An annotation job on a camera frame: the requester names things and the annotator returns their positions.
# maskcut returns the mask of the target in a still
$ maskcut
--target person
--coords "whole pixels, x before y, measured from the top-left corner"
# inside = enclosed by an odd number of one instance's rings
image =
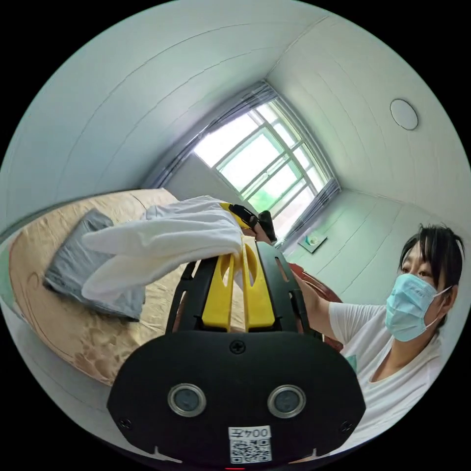
[[[251,235],[269,243],[258,225]],[[357,428],[333,453],[389,429],[436,379],[440,331],[458,294],[464,257],[463,240],[450,228],[420,225],[402,249],[390,296],[379,306],[328,302],[294,274],[310,327],[344,345],[340,353],[356,371],[366,403]]]

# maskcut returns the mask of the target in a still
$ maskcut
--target white t-shirt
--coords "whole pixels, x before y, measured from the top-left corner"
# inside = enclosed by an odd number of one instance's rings
[[[332,330],[344,348],[341,354],[357,373],[365,414],[343,446],[346,451],[392,427],[425,394],[441,370],[438,335],[408,365],[377,382],[371,377],[388,354],[393,338],[385,326],[386,306],[329,305]]]

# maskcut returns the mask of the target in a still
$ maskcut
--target window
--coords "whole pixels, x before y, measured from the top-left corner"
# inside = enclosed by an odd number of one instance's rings
[[[205,137],[195,154],[256,211],[269,210],[283,238],[331,175],[279,100]]]

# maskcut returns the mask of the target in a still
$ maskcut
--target label sticker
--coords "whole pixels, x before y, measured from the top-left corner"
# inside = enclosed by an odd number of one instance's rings
[[[271,461],[271,430],[260,427],[229,427],[232,464],[264,463]]]

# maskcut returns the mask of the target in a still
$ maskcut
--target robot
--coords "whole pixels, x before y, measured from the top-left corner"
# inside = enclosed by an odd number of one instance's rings
[[[241,228],[258,222],[242,206],[222,206]],[[241,262],[222,255],[187,265],[165,335],[129,356],[108,399],[126,440],[181,460],[175,469],[267,470],[323,456],[345,443],[366,409],[347,360],[312,335],[282,253],[242,238]],[[237,269],[241,333],[230,331]]]

